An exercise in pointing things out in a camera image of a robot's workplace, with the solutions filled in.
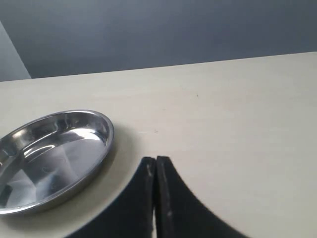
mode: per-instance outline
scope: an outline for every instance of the black plastic piece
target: black plastic piece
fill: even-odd
[[[168,157],[157,158],[154,199],[158,238],[246,238],[193,195]]]
[[[152,237],[155,166],[155,159],[144,157],[113,203],[69,238]]]

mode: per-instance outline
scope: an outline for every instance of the table surface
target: table surface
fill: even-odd
[[[107,115],[117,152],[69,202],[1,218],[1,237],[61,237],[109,205],[143,156],[253,238],[317,236],[317,53],[0,83],[0,137],[69,109]]]

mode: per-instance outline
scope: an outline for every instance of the stainless steel plate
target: stainless steel plate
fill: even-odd
[[[113,142],[111,121],[86,110],[28,123],[0,140],[0,215],[48,209],[86,185]]]

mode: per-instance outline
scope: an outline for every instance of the gray wall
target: gray wall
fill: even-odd
[[[317,0],[0,0],[32,77],[317,50]]]
[[[0,82],[30,78],[0,21]]]

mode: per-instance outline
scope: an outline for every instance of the light gray wall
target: light gray wall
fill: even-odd
[[[30,75],[0,21],[0,82],[28,78]]]
[[[0,0],[32,77],[317,50],[316,0]]]

